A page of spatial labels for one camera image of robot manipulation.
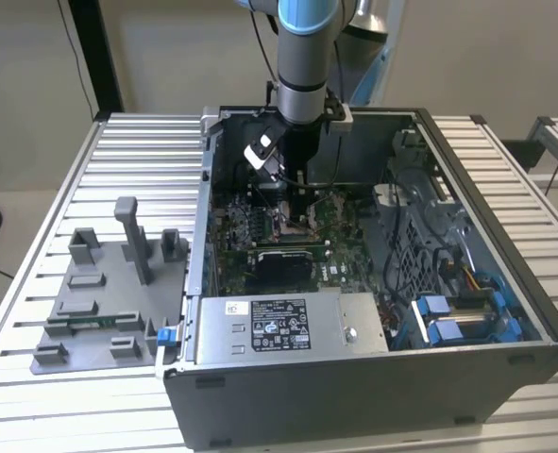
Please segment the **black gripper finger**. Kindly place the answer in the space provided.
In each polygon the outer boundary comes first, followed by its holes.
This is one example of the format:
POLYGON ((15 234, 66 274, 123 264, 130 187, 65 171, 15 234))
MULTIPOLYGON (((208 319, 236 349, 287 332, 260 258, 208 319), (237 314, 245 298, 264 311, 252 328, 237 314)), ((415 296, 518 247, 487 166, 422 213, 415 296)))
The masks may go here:
POLYGON ((300 183, 292 185, 291 189, 291 220, 299 222, 306 214, 309 204, 309 190, 302 188, 300 183))

